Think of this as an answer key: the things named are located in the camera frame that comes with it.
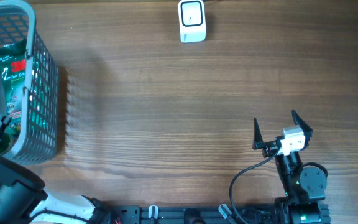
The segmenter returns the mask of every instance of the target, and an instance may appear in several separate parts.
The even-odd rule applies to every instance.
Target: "plastic basket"
[[[35,23],[35,12],[27,3],[0,1],[0,47],[27,38],[21,131],[15,145],[2,155],[22,165],[44,162],[57,151],[58,68]],[[1,76],[0,113],[7,113]]]

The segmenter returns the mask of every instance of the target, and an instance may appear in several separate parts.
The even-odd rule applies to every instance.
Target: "wooden table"
[[[207,39],[180,42],[176,2],[39,4],[60,67],[58,154],[48,188],[123,205],[219,205],[265,140],[314,128],[304,162],[329,171],[333,223],[358,223],[358,1],[211,1]],[[284,196],[273,162],[236,203]]]

